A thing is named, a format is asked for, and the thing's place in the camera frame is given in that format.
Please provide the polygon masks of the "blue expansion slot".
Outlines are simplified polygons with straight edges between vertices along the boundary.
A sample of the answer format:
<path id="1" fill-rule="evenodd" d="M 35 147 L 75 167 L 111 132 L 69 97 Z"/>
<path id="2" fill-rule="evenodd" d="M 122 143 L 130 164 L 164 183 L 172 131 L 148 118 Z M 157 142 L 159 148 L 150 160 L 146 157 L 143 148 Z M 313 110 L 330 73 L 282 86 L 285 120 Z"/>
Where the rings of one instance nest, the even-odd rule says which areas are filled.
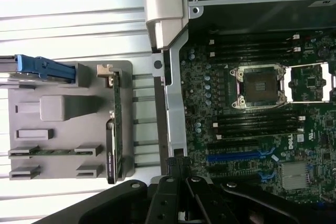
<path id="1" fill-rule="evenodd" d="M 210 163 L 224 162 L 224 161 L 237 161 L 248 159 L 264 159 L 264 155 L 259 152 L 242 152 L 242 153 L 227 153 L 227 154 L 211 154 L 207 155 L 206 160 Z"/>

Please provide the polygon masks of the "black expansion slot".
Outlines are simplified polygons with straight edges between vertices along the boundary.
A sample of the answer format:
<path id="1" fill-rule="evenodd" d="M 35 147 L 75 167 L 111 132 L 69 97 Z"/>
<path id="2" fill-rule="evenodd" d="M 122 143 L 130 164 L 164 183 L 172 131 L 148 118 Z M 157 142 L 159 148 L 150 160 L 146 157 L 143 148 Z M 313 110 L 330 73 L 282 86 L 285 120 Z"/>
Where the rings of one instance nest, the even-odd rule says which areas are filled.
<path id="1" fill-rule="evenodd" d="M 223 141 L 223 142 L 211 142 L 206 144 L 208 150 L 221 150 L 228 148 L 240 148 L 240 147 L 252 147 L 259 146 L 257 140 L 247 140 L 247 141 Z"/>

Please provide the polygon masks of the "four-slot black RAM bank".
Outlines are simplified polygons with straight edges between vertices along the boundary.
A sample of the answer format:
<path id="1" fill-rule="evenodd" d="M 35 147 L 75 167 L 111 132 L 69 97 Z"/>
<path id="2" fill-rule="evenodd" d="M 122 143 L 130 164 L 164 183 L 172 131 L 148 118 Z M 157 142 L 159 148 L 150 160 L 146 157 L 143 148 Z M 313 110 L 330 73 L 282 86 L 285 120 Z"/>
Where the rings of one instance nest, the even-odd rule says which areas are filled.
<path id="1" fill-rule="evenodd" d="M 253 112 L 218 116 L 212 128 L 218 140 L 301 133 L 306 116 L 295 111 Z"/>
<path id="2" fill-rule="evenodd" d="M 302 53 L 303 39 L 292 32 L 217 35 L 205 51 L 215 62 L 279 62 Z"/>

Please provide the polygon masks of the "silver chipset heatsink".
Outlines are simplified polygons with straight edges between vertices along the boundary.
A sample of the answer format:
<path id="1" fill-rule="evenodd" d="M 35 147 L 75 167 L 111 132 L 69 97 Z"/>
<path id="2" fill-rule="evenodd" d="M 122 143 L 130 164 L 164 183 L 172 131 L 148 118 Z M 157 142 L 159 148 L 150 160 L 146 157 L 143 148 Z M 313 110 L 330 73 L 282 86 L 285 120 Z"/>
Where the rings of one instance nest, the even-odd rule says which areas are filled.
<path id="1" fill-rule="evenodd" d="M 303 162 L 282 163 L 281 184 L 285 190 L 305 189 L 309 186 L 308 165 Z"/>

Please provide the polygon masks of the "open black PC case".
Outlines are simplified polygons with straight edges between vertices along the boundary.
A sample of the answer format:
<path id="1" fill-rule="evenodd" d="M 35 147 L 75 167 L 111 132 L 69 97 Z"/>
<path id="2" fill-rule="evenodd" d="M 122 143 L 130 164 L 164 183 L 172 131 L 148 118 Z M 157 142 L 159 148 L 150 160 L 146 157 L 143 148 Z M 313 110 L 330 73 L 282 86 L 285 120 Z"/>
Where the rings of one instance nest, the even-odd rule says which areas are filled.
<path id="1" fill-rule="evenodd" d="M 188 0 L 188 16 L 186 28 L 164 51 L 170 154 L 187 157 L 180 50 L 188 40 L 212 34 L 336 29 L 336 0 Z"/>

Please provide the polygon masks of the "grey plastic parts rack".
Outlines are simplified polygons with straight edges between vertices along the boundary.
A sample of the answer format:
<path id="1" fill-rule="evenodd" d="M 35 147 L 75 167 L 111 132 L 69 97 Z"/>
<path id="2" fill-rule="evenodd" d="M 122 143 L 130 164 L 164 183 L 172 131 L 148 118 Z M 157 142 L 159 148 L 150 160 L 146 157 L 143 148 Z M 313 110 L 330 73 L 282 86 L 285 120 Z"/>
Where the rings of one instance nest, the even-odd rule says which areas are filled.
<path id="1" fill-rule="evenodd" d="M 111 64 L 120 73 L 122 106 L 122 175 L 135 172 L 133 147 L 132 64 L 118 61 L 73 61 L 76 79 L 20 73 L 0 79 L 8 91 L 11 163 L 9 178 L 106 178 L 106 123 L 112 89 L 97 77 L 97 65 Z M 32 150 L 91 151 L 93 155 L 10 156 Z"/>

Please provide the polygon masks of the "green RAM stick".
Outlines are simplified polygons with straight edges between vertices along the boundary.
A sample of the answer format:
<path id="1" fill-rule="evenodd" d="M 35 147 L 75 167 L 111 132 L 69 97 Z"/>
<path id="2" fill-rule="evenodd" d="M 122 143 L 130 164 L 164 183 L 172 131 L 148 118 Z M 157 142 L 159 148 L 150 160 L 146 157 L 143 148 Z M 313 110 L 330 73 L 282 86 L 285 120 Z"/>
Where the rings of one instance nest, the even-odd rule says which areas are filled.
<path id="1" fill-rule="evenodd" d="M 75 150 L 32 150 L 27 153 L 10 153 L 10 156 L 63 156 L 63 155 L 93 155 L 91 151 Z"/>

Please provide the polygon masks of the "CPU socket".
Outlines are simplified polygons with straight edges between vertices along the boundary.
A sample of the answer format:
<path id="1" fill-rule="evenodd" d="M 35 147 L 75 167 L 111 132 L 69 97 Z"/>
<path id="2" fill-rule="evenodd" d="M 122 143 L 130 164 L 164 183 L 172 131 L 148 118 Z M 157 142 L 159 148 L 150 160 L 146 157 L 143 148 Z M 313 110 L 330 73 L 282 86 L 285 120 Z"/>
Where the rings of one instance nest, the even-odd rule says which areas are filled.
<path id="1" fill-rule="evenodd" d="M 235 79 L 234 109 L 271 109 L 287 103 L 286 67 L 279 64 L 240 66 L 229 74 Z"/>

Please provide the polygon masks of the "green Dell motherboard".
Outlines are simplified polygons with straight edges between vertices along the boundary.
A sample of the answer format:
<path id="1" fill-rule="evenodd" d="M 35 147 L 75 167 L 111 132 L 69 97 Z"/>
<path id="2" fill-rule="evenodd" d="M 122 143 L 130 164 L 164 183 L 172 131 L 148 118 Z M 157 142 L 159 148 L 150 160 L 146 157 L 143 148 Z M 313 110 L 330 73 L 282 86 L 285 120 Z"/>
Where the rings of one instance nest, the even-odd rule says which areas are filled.
<path id="1" fill-rule="evenodd" d="M 192 37 L 181 48 L 181 89 L 191 168 L 216 184 L 234 179 L 300 204 L 336 203 L 336 29 L 281 32 L 300 34 L 303 39 L 300 55 L 279 62 L 215 62 L 205 51 L 208 40 L 215 34 Z M 271 109 L 234 109 L 235 79 L 229 71 L 265 64 L 286 67 L 287 103 Z M 280 111 L 306 116 L 304 131 L 218 140 L 212 128 L 212 122 L 221 115 Z M 211 142 L 247 140 L 257 140 L 259 146 L 221 150 L 208 150 L 206 146 Z M 242 152 L 259 152 L 266 158 L 215 163 L 206 160 L 211 154 Z M 281 165 L 291 162 L 307 163 L 308 188 L 283 189 Z"/>

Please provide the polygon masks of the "silver hard disk drive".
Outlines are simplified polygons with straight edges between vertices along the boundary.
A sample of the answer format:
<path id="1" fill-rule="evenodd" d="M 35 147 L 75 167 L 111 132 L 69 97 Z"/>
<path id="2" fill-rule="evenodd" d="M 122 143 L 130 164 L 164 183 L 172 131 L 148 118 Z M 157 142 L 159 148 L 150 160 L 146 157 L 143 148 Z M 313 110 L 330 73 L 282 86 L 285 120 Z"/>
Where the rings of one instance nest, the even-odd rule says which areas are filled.
<path id="1" fill-rule="evenodd" d="M 0 56 L 0 79 L 18 77 L 18 62 L 16 56 Z"/>

